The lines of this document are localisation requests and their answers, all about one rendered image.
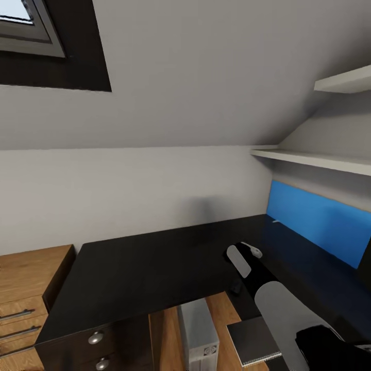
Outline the notebook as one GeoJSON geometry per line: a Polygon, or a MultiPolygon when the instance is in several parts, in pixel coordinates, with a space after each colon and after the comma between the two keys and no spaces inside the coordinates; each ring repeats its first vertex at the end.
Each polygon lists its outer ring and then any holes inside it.
{"type": "Polygon", "coordinates": [[[226,325],[242,367],[281,356],[262,316],[226,325]]]}

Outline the monitor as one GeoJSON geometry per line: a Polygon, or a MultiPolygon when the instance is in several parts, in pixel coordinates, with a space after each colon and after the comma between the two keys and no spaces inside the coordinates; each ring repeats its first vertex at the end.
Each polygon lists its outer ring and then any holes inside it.
{"type": "Polygon", "coordinates": [[[371,238],[361,258],[355,278],[371,288],[371,238]]]}

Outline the mouse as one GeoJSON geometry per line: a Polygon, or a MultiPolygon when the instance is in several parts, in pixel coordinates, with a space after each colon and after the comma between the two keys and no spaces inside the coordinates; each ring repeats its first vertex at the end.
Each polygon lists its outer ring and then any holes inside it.
{"type": "Polygon", "coordinates": [[[239,294],[243,288],[243,285],[244,284],[240,278],[235,278],[230,283],[230,289],[239,294]]]}

